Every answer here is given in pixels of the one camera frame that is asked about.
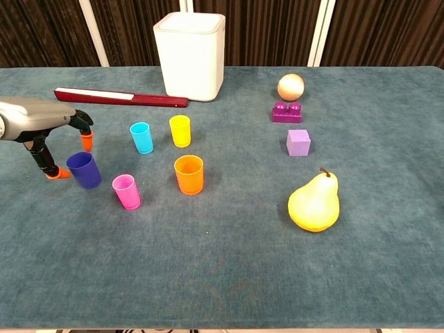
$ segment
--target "purple cube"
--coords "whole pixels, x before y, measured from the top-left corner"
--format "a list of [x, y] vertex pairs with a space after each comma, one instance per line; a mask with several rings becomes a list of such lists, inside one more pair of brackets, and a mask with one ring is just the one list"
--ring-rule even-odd
[[290, 156], [307, 156], [310, 143], [307, 130], [289, 130], [287, 149]]
[[302, 106], [298, 102], [287, 105], [284, 102], [277, 102], [271, 113], [273, 123], [300, 123], [302, 121]]

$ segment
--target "blue cup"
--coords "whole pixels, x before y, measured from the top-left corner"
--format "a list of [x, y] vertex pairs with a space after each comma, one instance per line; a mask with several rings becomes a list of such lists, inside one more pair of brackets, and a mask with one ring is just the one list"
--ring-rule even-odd
[[130, 132], [139, 153], [149, 154], [153, 151], [153, 139], [147, 123], [134, 123], [130, 127]]
[[81, 151], [72, 155], [67, 160], [67, 166], [78, 184], [84, 189], [92, 189], [102, 181], [99, 169], [90, 153]]

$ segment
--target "pear stem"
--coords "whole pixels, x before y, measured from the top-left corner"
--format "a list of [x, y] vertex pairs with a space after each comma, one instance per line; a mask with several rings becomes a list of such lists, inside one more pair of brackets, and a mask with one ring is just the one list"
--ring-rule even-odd
[[322, 172], [325, 172], [327, 174], [327, 177], [330, 177], [330, 174], [327, 170], [325, 170], [324, 168], [320, 168], [319, 170], [321, 170]]

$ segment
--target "dark curtain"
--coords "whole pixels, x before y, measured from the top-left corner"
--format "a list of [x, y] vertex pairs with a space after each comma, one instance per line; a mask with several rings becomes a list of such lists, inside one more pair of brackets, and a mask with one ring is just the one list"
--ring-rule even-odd
[[153, 26], [179, 0], [91, 0], [110, 66], [159, 65]]
[[225, 15], [225, 64], [307, 66], [321, 0], [194, 0]]
[[0, 67], [99, 66], [78, 1], [0, 0]]
[[444, 68], [444, 1], [336, 0], [321, 65]]

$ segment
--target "cup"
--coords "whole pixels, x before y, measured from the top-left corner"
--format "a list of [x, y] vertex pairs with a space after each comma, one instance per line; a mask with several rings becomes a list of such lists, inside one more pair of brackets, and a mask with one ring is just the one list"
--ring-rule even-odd
[[195, 155], [184, 155], [174, 162], [179, 189], [183, 194], [195, 196], [203, 190], [203, 160]]
[[134, 177], [131, 175], [117, 176], [112, 181], [112, 188], [126, 210], [139, 208], [142, 200], [140, 199], [139, 189], [137, 188]]
[[102, 181], [94, 158], [86, 151], [81, 151], [68, 158], [67, 166], [78, 184], [84, 189], [92, 189]]
[[153, 151], [153, 139], [151, 138], [150, 126], [147, 123], [134, 123], [130, 127], [136, 149], [141, 154], [149, 154]]
[[173, 143], [178, 148], [185, 148], [191, 144], [191, 121], [187, 116], [179, 114], [169, 120]]

